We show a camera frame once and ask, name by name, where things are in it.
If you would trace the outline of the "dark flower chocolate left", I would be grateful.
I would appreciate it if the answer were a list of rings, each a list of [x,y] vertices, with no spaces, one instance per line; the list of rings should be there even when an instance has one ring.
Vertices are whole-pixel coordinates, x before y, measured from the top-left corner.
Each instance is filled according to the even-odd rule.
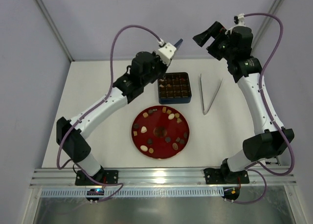
[[[138,125],[137,123],[135,123],[135,124],[133,125],[133,128],[134,128],[134,129],[138,129],[138,128],[139,128],[139,125]]]

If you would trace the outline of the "brown oval chocolate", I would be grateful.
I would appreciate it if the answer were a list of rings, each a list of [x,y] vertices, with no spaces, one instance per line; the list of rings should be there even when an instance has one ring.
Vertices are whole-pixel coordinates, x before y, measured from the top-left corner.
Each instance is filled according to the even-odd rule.
[[[172,147],[174,150],[178,150],[178,145],[176,143],[173,143]]]

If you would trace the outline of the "dark cone chocolate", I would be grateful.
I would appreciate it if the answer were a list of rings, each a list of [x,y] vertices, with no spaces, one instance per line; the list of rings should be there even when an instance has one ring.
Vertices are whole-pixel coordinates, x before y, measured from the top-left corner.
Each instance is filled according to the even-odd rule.
[[[149,139],[147,140],[147,143],[148,143],[148,144],[152,144],[153,141],[149,138]]]

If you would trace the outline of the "base plate black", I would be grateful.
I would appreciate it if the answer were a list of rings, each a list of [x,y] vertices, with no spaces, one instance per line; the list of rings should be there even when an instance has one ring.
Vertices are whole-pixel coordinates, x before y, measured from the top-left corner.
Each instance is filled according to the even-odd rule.
[[[91,176],[93,182],[82,170],[77,171],[75,185],[76,186],[89,186],[101,184],[117,184],[118,183],[118,170],[105,170],[100,169],[94,176]]]
[[[247,171],[239,172],[223,172],[218,168],[204,169],[204,177],[206,184],[249,184],[250,180]]]

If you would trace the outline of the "blue tin lid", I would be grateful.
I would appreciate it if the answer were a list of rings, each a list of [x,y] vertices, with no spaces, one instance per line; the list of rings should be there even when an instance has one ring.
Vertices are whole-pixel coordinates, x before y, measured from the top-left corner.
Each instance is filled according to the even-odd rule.
[[[176,50],[178,50],[181,46],[181,44],[183,43],[183,39],[179,39],[175,44],[174,47],[176,48]]]

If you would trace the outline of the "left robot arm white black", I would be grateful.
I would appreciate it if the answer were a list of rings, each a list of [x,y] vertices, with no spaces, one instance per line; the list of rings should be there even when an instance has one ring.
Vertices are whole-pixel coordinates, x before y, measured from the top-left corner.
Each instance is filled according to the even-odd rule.
[[[106,95],[71,120],[64,117],[58,119],[58,152],[65,152],[91,183],[104,185],[106,171],[92,155],[87,138],[111,114],[141,95],[149,83],[163,77],[174,53],[173,48],[168,51],[158,49],[152,53],[137,53],[127,66],[127,71],[111,83]]]

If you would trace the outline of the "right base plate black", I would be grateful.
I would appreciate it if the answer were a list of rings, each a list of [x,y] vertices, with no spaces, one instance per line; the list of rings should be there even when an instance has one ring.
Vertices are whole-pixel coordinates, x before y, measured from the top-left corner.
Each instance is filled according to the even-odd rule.
[[[249,184],[250,180],[247,171],[239,172],[223,172],[218,168],[204,169],[204,177],[206,184]]]

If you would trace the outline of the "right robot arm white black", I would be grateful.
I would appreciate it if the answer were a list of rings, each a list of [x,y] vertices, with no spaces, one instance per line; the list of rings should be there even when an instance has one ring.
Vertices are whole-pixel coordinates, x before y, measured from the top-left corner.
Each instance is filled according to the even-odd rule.
[[[193,40],[202,47],[209,38],[214,41],[206,50],[217,60],[226,60],[229,73],[245,97],[255,135],[244,140],[242,150],[224,159],[219,169],[207,168],[205,173],[209,179],[217,176],[225,183],[247,182],[247,168],[291,150],[294,132],[285,128],[277,116],[263,82],[262,66],[251,55],[252,30],[244,22],[229,30],[214,22]]]

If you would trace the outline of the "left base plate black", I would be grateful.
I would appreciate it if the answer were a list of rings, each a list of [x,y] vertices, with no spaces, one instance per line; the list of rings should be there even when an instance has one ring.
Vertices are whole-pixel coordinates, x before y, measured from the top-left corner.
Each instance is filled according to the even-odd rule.
[[[118,183],[118,170],[105,170],[100,169],[94,176],[91,176],[93,182],[82,170],[77,171],[75,185],[76,186],[89,186],[101,184],[117,184]]]

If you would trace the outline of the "metal tongs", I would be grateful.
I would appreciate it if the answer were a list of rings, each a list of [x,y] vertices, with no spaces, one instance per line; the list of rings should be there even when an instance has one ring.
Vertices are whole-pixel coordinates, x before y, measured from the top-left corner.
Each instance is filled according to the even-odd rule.
[[[207,115],[210,111],[217,94],[222,86],[223,78],[215,78],[211,80],[206,73],[199,76],[200,102],[203,115]]]

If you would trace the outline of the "white shell chocolate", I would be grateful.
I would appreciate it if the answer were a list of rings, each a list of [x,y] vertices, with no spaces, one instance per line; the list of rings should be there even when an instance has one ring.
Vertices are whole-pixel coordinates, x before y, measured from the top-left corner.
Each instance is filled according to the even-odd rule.
[[[147,132],[147,128],[145,126],[142,126],[141,133],[145,133],[145,132]]]

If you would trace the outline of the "aluminium mounting rail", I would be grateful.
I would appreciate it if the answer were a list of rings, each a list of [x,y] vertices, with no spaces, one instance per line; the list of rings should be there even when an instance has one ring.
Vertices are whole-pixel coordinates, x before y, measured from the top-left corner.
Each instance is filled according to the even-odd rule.
[[[125,185],[205,185],[202,167],[187,168],[118,168],[118,181]],[[268,185],[297,185],[293,174],[275,176],[256,166],[248,171],[250,185],[263,185],[259,174]],[[76,174],[71,168],[36,169],[32,175],[30,187],[73,186]]]

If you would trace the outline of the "blue chocolate box with tray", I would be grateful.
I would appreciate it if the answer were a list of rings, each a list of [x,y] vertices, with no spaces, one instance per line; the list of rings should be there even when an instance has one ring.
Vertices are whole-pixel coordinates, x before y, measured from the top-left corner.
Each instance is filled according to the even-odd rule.
[[[157,80],[158,102],[161,105],[188,104],[191,101],[192,93],[189,75],[187,72],[166,73],[163,78]]]

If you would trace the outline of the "white swirl oval chocolate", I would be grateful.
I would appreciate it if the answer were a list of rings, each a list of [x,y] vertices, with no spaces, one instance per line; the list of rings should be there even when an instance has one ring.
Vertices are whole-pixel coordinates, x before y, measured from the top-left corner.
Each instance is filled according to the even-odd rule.
[[[148,147],[145,145],[140,146],[140,149],[144,152],[148,151]]]

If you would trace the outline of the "red round plate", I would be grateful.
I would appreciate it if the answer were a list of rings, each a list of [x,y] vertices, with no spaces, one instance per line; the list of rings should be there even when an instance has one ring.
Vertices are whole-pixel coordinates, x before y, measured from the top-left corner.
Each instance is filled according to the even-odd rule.
[[[179,118],[182,120],[181,123],[178,123],[177,120],[179,118],[174,117],[173,119],[168,119],[170,114],[162,111],[162,108],[166,107],[167,110],[171,110],[170,114],[179,113]],[[152,109],[154,112],[152,114],[148,114],[148,117],[144,117],[143,114]],[[138,129],[134,129],[133,125],[137,123],[139,125]],[[142,126],[147,128],[147,132],[141,133]],[[183,134],[187,133],[188,137],[184,138]],[[187,145],[189,137],[190,137],[190,128],[185,117],[178,110],[164,105],[152,106],[144,109],[140,112],[137,117],[134,119],[131,126],[131,137],[135,147],[141,152],[143,155],[153,158],[153,159],[168,159],[176,156],[180,153]],[[166,142],[165,138],[170,137],[171,141]],[[176,142],[177,138],[183,139],[185,144],[180,144],[180,142]],[[153,141],[152,144],[148,144],[147,140],[151,139]],[[176,143],[178,145],[178,150],[174,150],[172,145]],[[140,146],[145,145],[148,147],[148,151],[144,152],[140,149]],[[149,153],[149,149],[153,148],[154,152]]]

